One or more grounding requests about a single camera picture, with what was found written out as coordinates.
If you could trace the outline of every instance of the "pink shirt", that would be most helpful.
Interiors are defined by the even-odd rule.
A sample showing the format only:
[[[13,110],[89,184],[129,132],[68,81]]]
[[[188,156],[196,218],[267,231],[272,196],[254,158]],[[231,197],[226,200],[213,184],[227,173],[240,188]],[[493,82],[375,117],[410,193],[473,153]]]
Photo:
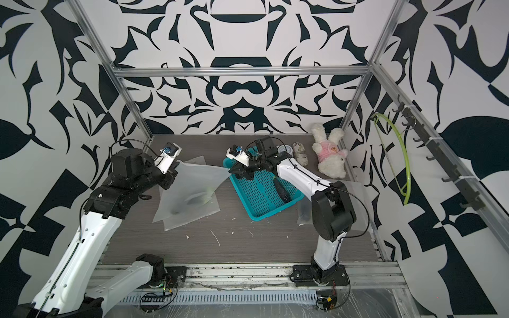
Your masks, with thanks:
[[[328,158],[332,155],[339,154],[342,157],[344,157],[336,144],[333,144],[327,140],[321,142],[320,145],[322,146],[322,151],[318,154],[318,162],[322,162],[323,160],[325,160],[325,158]]]

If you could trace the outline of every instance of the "wire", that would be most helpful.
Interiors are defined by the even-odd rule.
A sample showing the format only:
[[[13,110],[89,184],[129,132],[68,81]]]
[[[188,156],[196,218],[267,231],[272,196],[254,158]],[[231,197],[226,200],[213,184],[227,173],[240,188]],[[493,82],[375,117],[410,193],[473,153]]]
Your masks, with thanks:
[[[41,313],[41,310],[42,308],[44,308],[44,305],[46,305],[46,302],[48,301],[49,299],[49,296],[51,294],[51,291],[55,288],[56,286],[56,282],[58,282],[58,280],[60,279],[60,276],[62,275],[62,273],[64,272],[65,268],[67,267],[67,265],[69,264],[69,262],[71,261],[72,257],[74,256],[74,254],[76,253],[76,250],[78,249],[78,246],[79,244],[81,243],[78,242],[76,243],[76,247],[74,248],[74,250],[72,251],[72,254],[71,254],[71,257],[69,257],[69,259],[67,260],[67,262],[65,263],[64,267],[62,268],[62,270],[60,271],[60,274],[57,276],[57,278],[55,279],[55,281],[53,282],[53,285],[51,286],[51,288],[49,289],[49,292],[48,292],[48,296],[46,296],[46,299],[44,299],[44,302],[42,303],[42,306],[41,308],[39,309],[39,311],[37,312],[37,315],[35,316],[35,318],[37,318],[39,316],[39,314]]]
[[[279,142],[281,142],[281,145],[283,145],[283,146],[285,145],[285,143],[284,143],[284,142],[282,142],[282,141],[281,141],[281,139],[279,139],[279,138],[277,138],[277,137],[274,137],[274,136],[270,136],[270,137],[271,137],[271,138],[274,138],[274,139],[279,140]]]
[[[166,307],[166,306],[170,305],[171,303],[173,303],[173,300],[175,300],[175,298],[177,298],[178,294],[179,294],[179,288],[177,287],[177,285],[175,285],[175,296],[167,304],[162,305],[161,307],[157,308],[157,310],[163,309],[164,307]]]
[[[166,289],[166,288],[167,288],[167,286],[168,286],[168,284],[170,283],[170,281],[171,281],[171,279],[170,279],[170,280],[168,280],[168,282],[165,284],[164,289]],[[179,293],[178,282],[177,282],[177,284],[175,284],[175,290],[176,290],[176,291],[175,291],[175,296],[174,296],[174,297],[173,297],[173,298],[172,298],[172,299],[171,299],[168,303],[166,303],[166,304],[162,305],[162,306],[161,306],[161,307],[159,307],[159,308],[153,309],[151,312],[154,312],[154,311],[156,311],[156,310],[163,309],[164,307],[166,307],[166,306],[170,305],[170,304],[173,302],[173,300],[175,300],[175,298],[177,297],[177,294]],[[162,294],[162,295],[159,295],[159,296],[158,296],[158,295],[156,295],[155,293],[152,293],[152,292],[150,292],[150,293],[146,293],[145,295],[141,296],[141,297],[140,297],[140,299],[139,299],[139,308],[140,308],[140,310],[142,310],[142,311],[148,312],[148,310],[144,310],[144,309],[143,309],[143,307],[142,307],[142,299],[143,299],[143,298],[163,298],[163,299],[166,299],[166,298],[171,297],[171,296],[173,296],[173,292],[170,292],[168,295],[165,295],[165,294],[164,294],[164,292],[163,292],[163,294]]]
[[[111,144],[111,146],[109,146],[109,156],[111,157],[112,156],[112,153],[111,153],[111,150],[113,148],[113,145],[116,144],[116,143],[119,143],[121,141],[138,141],[138,142],[141,142],[142,144],[144,144],[145,146],[147,146],[148,149],[150,149],[150,151],[152,151],[152,153],[156,156],[156,157],[160,157],[160,155],[158,155],[152,148],[150,148],[150,146],[144,142],[144,141],[141,141],[141,140],[138,140],[138,139],[119,139],[117,141],[115,141],[114,143]]]
[[[290,159],[289,159],[290,163],[293,165],[293,168],[294,169],[297,169],[299,170],[300,172],[302,172],[303,174],[305,174],[308,178],[310,178],[311,180],[313,180],[314,182],[317,183],[317,185],[322,185],[324,187],[331,187],[332,189],[334,190],[337,190],[337,191],[341,191],[341,192],[344,192],[344,193],[347,193],[349,195],[351,195],[352,197],[356,198],[357,201],[359,201],[359,203],[362,205],[362,207],[366,210],[366,215],[367,215],[367,225],[366,225],[366,229],[364,229],[364,231],[362,231],[361,234],[359,235],[354,235],[354,236],[345,236],[343,238],[340,238],[340,243],[343,241],[343,239],[346,239],[346,238],[358,238],[358,237],[361,237],[363,236],[364,234],[366,234],[367,230],[370,228],[370,222],[371,222],[371,217],[370,217],[370,213],[369,211],[367,210],[367,207],[366,205],[364,204],[364,202],[362,202],[361,199],[359,199],[355,194],[351,193],[351,192],[348,192],[346,190],[342,190],[342,189],[339,189],[339,188],[336,188],[334,187],[334,185],[331,183],[329,184],[328,186],[324,185],[323,183],[321,183],[319,180],[315,180],[314,178],[312,178],[310,175],[308,175],[307,173],[305,173],[304,171],[302,171],[301,169],[299,169],[297,167],[297,165],[295,163],[293,163]]]
[[[345,276],[346,276],[346,278],[348,280],[348,293],[347,293],[347,296],[345,297],[345,299],[343,300],[343,302],[339,306],[334,306],[334,308],[332,308],[331,310],[342,307],[344,304],[346,304],[346,302],[350,298],[350,292],[352,291],[352,283],[350,282],[350,278],[348,277],[348,274],[346,273],[346,271],[345,271]],[[332,281],[332,284],[333,284],[332,286],[333,286],[333,295],[334,295],[335,294],[335,290],[336,290],[336,288],[335,288],[336,284],[335,284],[334,280]],[[318,306],[318,304],[323,304],[323,302],[322,302],[322,300],[320,298],[315,301],[315,306],[317,306],[319,310],[326,311],[325,309],[320,308],[320,306]]]
[[[83,210],[83,206],[85,206],[85,203],[89,200],[89,198],[86,198],[85,201],[83,201],[83,203],[81,204],[81,207],[79,208],[79,211],[78,211],[78,221],[79,221],[79,241],[78,243],[76,244],[76,247],[74,248],[74,250],[72,251],[72,254],[71,254],[71,257],[69,257],[69,259],[67,260],[67,262],[65,263],[64,267],[62,268],[62,270],[60,271],[60,274],[58,275],[58,277],[55,279],[55,281],[53,282],[53,285],[51,286],[51,288],[49,289],[49,292],[48,294],[51,293],[51,291],[55,288],[56,286],[56,282],[58,282],[60,276],[62,275],[62,273],[64,272],[65,268],[67,267],[67,265],[69,264],[69,262],[71,262],[71,259],[72,257],[74,256],[74,254],[76,253],[76,250],[78,249],[78,246],[79,244],[81,243],[81,239],[82,239],[82,228],[81,228],[81,211]],[[46,298],[44,299],[44,302],[42,303],[42,306],[41,308],[39,309],[39,311],[37,312],[37,315],[35,316],[35,318],[37,318],[39,316],[39,314],[41,313],[41,310],[42,308],[44,308],[44,305],[46,305],[46,302],[48,301],[49,299],[49,295],[46,296]]]
[[[396,184],[398,185],[398,189],[400,190],[401,195],[405,196],[405,199],[403,200],[403,205],[405,206],[408,204],[408,200],[410,199],[410,191],[411,191],[411,185],[412,185],[411,184],[412,178],[410,175],[410,161],[408,160],[407,148],[405,147],[405,143],[403,142],[403,139],[401,138],[400,131],[396,128],[396,126],[392,123],[392,121],[389,118],[387,118],[386,115],[376,112],[370,118],[375,118],[374,123],[375,123],[375,128],[377,130],[378,138],[380,138],[380,142],[382,144],[382,149],[385,153],[385,157],[387,157],[387,161],[389,162],[389,166],[390,166],[390,169],[392,170],[392,175],[394,176],[394,180],[396,181]],[[398,182],[398,179],[396,178],[396,174],[394,172],[394,169],[392,168],[392,164],[390,163],[390,158],[387,154],[387,149],[386,149],[386,147],[383,143],[383,140],[382,140],[382,135],[380,134],[380,131],[378,130],[377,124],[378,124],[380,118],[385,120],[391,126],[392,130],[396,134],[396,137],[398,138],[398,141],[400,142],[401,151],[403,152],[403,158],[405,159],[405,173],[406,173],[406,179],[407,179],[407,183],[403,187],[400,186],[400,183]]]
[[[85,201],[83,201],[83,203],[81,204],[81,207],[79,208],[79,211],[78,211],[78,221],[79,221],[79,240],[81,241],[81,236],[82,236],[82,233],[83,233],[83,230],[81,228],[81,211],[83,210],[83,206],[85,206],[85,203],[89,200],[90,197],[86,198]]]

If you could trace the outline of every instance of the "black bracket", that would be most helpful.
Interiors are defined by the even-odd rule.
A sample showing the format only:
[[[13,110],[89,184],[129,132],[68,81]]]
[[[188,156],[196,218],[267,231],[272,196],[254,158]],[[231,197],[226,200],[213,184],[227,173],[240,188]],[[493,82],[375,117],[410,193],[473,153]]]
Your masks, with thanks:
[[[186,281],[187,267],[165,266],[164,268],[168,272],[167,276],[171,277],[171,280],[168,283],[168,288],[174,288],[177,285],[178,280],[180,280],[181,282]]]
[[[295,286],[332,286],[333,280],[336,286],[348,285],[348,277],[343,265],[335,265],[327,271],[322,271],[316,265],[294,265],[290,280],[295,283]]]
[[[411,124],[414,123],[413,130],[419,136],[419,139],[414,138],[414,141],[428,141],[425,145],[428,147],[432,156],[426,157],[426,159],[430,161],[437,160],[440,166],[442,166],[442,169],[444,169],[445,173],[447,174],[447,178],[442,178],[442,181],[452,181],[455,183],[456,187],[468,202],[465,207],[472,207],[476,211],[485,207],[486,205],[479,198],[479,192],[475,191],[464,179],[459,180],[461,173],[458,171],[458,166],[453,164],[444,153],[443,145],[441,145],[441,142],[443,143],[443,141],[441,141],[440,138],[430,140],[431,136],[426,130],[424,123],[417,122],[417,119],[412,114],[412,110],[409,107],[404,107],[402,109],[402,114],[408,120],[408,124],[404,124],[405,126],[411,126]]]

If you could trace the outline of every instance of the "black cable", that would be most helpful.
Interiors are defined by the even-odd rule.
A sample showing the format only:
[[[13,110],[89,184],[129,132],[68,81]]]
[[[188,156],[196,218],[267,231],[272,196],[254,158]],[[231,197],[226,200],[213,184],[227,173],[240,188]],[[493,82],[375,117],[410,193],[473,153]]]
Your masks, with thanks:
[[[348,274],[346,273],[346,271],[345,271],[345,275],[346,275],[346,278],[347,278],[347,280],[348,280],[348,293],[347,293],[347,296],[346,296],[346,298],[344,299],[344,301],[343,301],[343,302],[342,302],[339,306],[335,306],[333,309],[340,308],[341,306],[343,306],[344,304],[346,304],[346,302],[347,302],[347,301],[348,301],[348,299],[350,298],[350,292],[351,292],[351,290],[352,290],[352,283],[350,282],[350,278],[348,277]],[[315,306],[317,306],[319,310],[323,310],[323,311],[325,311],[325,309],[320,308],[320,306],[318,306],[318,304],[320,303],[320,302],[319,302],[319,300],[320,300],[320,299],[317,299],[317,300],[315,301]]]
[[[138,141],[138,142],[141,142],[142,144],[144,144],[145,146],[147,146],[148,149],[150,149],[150,151],[152,151],[152,153],[156,156],[156,157],[159,157],[159,155],[152,149],[150,148],[150,146],[144,142],[144,141],[141,141],[141,140],[138,140],[138,139],[119,139],[117,141],[115,141],[114,143],[111,144],[111,146],[109,146],[109,156],[111,157],[112,156],[112,153],[111,153],[111,150],[113,149],[113,145],[118,143],[118,142],[121,142],[121,141]]]
[[[60,276],[62,275],[62,273],[64,272],[65,268],[67,267],[67,265],[69,264],[69,262],[71,261],[72,257],[74,256],[74,254],[76,253],[76,250],[78,249],[78,246],[79,244],[81,243],[81,241],[79,243],[76,243],[76,247],[74,248],[74,250],[72,251],[72,254],[71,254],[71,257],[69,257],[69,259],[67,260],[67,262],[65,263],[64,267],[62,268],[62,270],[60,271],[60,274],[58,275],[58,277],[55,279],[55,281],[53,282],[53,285],[51,286],[51,288],[49,289],[49,292],[48,292],[48,296],[46,296],[46,299],[44,299],[44,302],[42,303],[42,306],[41,308],[39,309],[39,311],[37,312],[37,315],[35,316],[35,318],[37,318],[39,316],[39,314],[41,313],[41,310],[42,308],[44,308],[44,305],[46,305],[46,302],[48,301],[49,299],[49,296],[51,295],[51,291],[53,291],[53,289],[55,288],[56,286],[56,282],[58,282],[58,280],[60,279]]]
[[[83,201],[83,203],[81,204],[81,207],[79,208],[79,211],[78,211],[78,220],[79,220],[79,240],[81,241],[81,236],[82,236],[82,233],[83,233],[83,230],[81,228],[81,211],[83,210],[83,206],[85,206],[85,203],[89,200],[89,197],[85,199],[85,201]]]
[[[163,305],[162,307],[159,307],[157,308],[157,310],[160,310],[160,309],[163,309],[164,307],[170,305],[171,303],[173,303],[173,300],[175,300],[175,298],[177,298],[177,295],[179,294],[179,288],[177,287],[177,285],[175,285],[175,296],[172,298],[172,300],[170,300],[167,304]]]
[[[370,228],[370,222],[371,222],[371,217],[370,217],[370,213],[369,211],[367,210],[367,207],[366,205],[364,204],[364,202],[362,202],[361,199],[359,199],[355,194],[351,193],[351,192],[348,192],[346,190],[342,190],[342,189],[339,189],[339,188],[336,188],[333,186],[333,184],[331,183],[329,186],[326,186],[324,185],[323,183],[321,183],[319,180],[315,180],[313,179],[310,175],[308,175],[307,173],[305,173],[304,171],[302,171],[301,169],[299,169],[297,167],[297,165],[295,163],[293,163],[291,160],[290,160],[290,163],[293,165],[293,168],[294,169],[297,169],[299,170],[300,172],[302,172],[303,174],[305,174],[308,178],[310,178],[311,180],[313,180],[314,182],[317,183],[317,185],[322,185],[324,187],[331,187],[332,189],[334,190],[337,190],[337,191],[341,191],[341,192],[344,192],[344,193],[347,193],[348,195],[351,195],[352,197],[356,198],[357,201],[359,201],[360,204],[362,204],[362,207],[366,210],[366,214],[367,214],[367,225],[366,225],[366,229],[364,229],[364,231],[359,234],[359,235],[354,235],[354,236],[345,236],[343,238],[340,238],[340,243],[343,241],[343,239],[346,239],[346,238],[358,238],[358,237],[361,237],[363,236],[364,234],[366,234],[367,230]]]
[[[83,201],[83,203],[81,204],[81,207],[79,208],[79,211],[78,211],[78,221],[79,221],[79,243],[81,243],[81,237],[82,237],[82,232],[83,230],[81,229],[81,211],[83,210],[83,206],[85,206],[85,203],[89,200],[89,198],[86,198],[85,201]],[[74,256],[74,254],[76,253],[76,250],[78,249],[78,246],[79,246],[79,243],[76,244],[76,247],[74,248],[74,250],[72,251],[72,254],[71,254],[71,257],[69,257],[69,259],[67,260],[67,262],[65,263],[64,267],[62,268],[62,270],[60,271],[60,274],[58,275],[58,277],[55,279],[55,281],[53,282],[53,285],[51,286],[51,288],[49,289],[49,292],[48,294],[51,293],[51,291],[55,288],[56,286],[56,282],[58,282],[60,276],[63,274],[65,268],[67,267],[67,265],[69,264],[69,262],[71,262],[71,259],[72,257]],[[42,308],[44,307],[44,305],[46,305],[46,302],[48,301],[49,299],[49,296],[46,296],[46,299],[44,299],[44,302],[42,303],[42,306],[41,308],[39,309],[39,311],[37,312],[37,315],[35,316],[35,318],[37,318],[42,310]]]
[[[245,149],[244,151],[245,151],[245,152],[247,152],[247,151],[249,150],[249,146],[250,146],[250,145],[252,145],[252,144],[253,144],[253,143],[255,143],[255,142],[256,142],[256,140],[255,140],[255,141],[250,142],[250,143],[246,146],[246,148],[244,148],[244,149]]]
[[[164,307],[170,305],[173,302],[173,300],[175,300],[175,298],[177,297],[177,294],[179,293],[179,288],[177,287],[176,284],[175,284],[175,290],[176,290],[175,291],[175,296],[168,303],[162,305],[161,307],[159,307],[157,309],[153,309],[152,312],[154,312],[156,310],[163,309]],[[147,312],[147,310],[144,310],[142,308],[142,299],[143,298],[163,298],[163,299],[166,299],[166,298],[171,297],[171,296],[173,296],[173,292],[169,293],[168,295],[165,295],[164,292],[163,292],[163,295],[156,295],[155,293],[152,293],[152,292],[146,293],[143,296],[141,296],[140,299],[139,299],[139,308],[140,308],[140,310]]]
[[[283,145],[283,146],[285,145],[285,143],[281,139],[274,137],[274,136],[270,136],[270,137],[279,140],[279,142],[281,142],[281,145]]]

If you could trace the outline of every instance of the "metal beam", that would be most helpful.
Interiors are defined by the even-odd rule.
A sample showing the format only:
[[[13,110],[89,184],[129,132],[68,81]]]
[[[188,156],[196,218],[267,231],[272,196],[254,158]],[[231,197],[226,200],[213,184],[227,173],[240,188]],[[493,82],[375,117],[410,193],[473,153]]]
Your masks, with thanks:
[[[459,175],[459,179],[454,181],[455,185],[461,191],[464,186],[460,186],[458,181],[466,182],[466,184],[473,190],[473,193],[478,193],[478,198],[485,204],[485,206],[478,209],[476,212],[479,214],[481,219],[483,219],[503,248],[509,253],[509,215],[507,212],[489,193],[480,180],[477,179],[475,174],[465,166],[463,161],[454,153],[445,140],[442,139],[440,134],[435,130],[435,128],[433,128],[417,107],[412,104],[405,92],[403,92],[399,85],[397,85],[387,74],[385,69],[379,64],[374,63],[370,66],[370,70],[396,104],[399,104],[398,100],[403,102],[405,105],[404,109],[408,110],[410,117],[413,117],[416,123],[422,125],[426,134],[430,136],[429,140],[440,140],[437,143],[437,147],[445,154],[447,161],[455,167],[457,171],[456,173]]]
[[[380,38],[378,39],[375,49],[373,50],[373,54],[371,55],[371,58],[367,63],[368,67],[371,66],[373,63],[379,61],[380,57],[385,51],[385,48],[387,47],[390,37],[392,36],[394,30],[396,29],[396,26],[398,25],[398,20],[401,16],[401,12],[403,11],[403,7],[407,2],[408,0],[396,0],[394,2],[394,5],[392,6],[392,9],[389,14],[389,18],[387,19],[384,25],[382,33],[380,34]],[[355,113],[357,107],[359,106],[360,99],[364,94],[367,85],[371,81],[371,77],[372,77],[371,72],[362,77],[362,80],[360,81],[360,84],[357,87],[355,94],[352,97],[352,100],[347,106],[347,112],[343,117],[343,120],[341,120],[340,124],[341,129],[345,130],[348,127],[350,121],[352,120],[353,114]]]
[[[114,68],[116,77],[364,75],[367,66]]]
[[[352,121],[353,114],[357,110],[357,107],[359,106],[360,103],[360,99],[362,98],[362,95],[364,95],[364,92],[367,89],[367,85],[370,83],[372,77],[373,75],[371,73],[368,73],[364,75],[360,80],[359,86],[357,86],[357,89],[355,90],[355,93],[353,94],[353,97],[347,106],[347,112],[343,116],[343,119],[341,120],[340,123],[340,128],[343,129],[343,131],[346,130],[349,123]]]
[[[296,287],[290,281],[292,267],[304,263],[259,264],[165,264],[186,266],[186,281],[182,290],[274,290],[320,289]],[[397,262],[351,262],[345,265],[352,288],[407,288]],[[129,265],[98,265],[89,281],[95,287],[114,277]]]
[[[147,126],[147,123],[143,119],[142,114],[139,112],[138,106],[132,100],[131,95],[129,94],[127,88],[123,85],[121,80],[115,76],[113,68],[111,67],[111,59],[109,58],[108,54],[106,53],[106,50],[104,49],[104,46],[99,40],[99,36],[95,31],[94,27],[92,26],[92,23],[90,22],[90,19],[88,18],[85,9],[83,8],[79,0],[66,0],[66,2],[69,5],[69,8],[71,9],[71,12],[74,15],[74,18],[76,19],[79,28],[81,29],[81,31],[83,31],[83,34],[85,34],[85,36],[87,37],[95,54],[99,58],[99,61],[101,62],[104,70],[106,71],[108,77],[112,81],[113,86],[117,89],[119,94],[124,99],[124,102],[126,103],[127,108],[129,109],[131,114],[133,115],[134,120],[138,124],[138,127],[142,130],[146,138],[151,138],[152,133],[149,129],[149,126]]]
[[[394,5],[392,6],[392,9],[389,13],[389,18],[384,25],[368,65],[371,65],[371,63],[378,62],[380,60],[380,57],[385,51],[385,48],[389,44],[390,37],[394,33],[394,30],[396,30],[396,26],[398,26],[398,21],[403,11],[403,7],[408,1],[409,0],[396,0],[394,2]]]

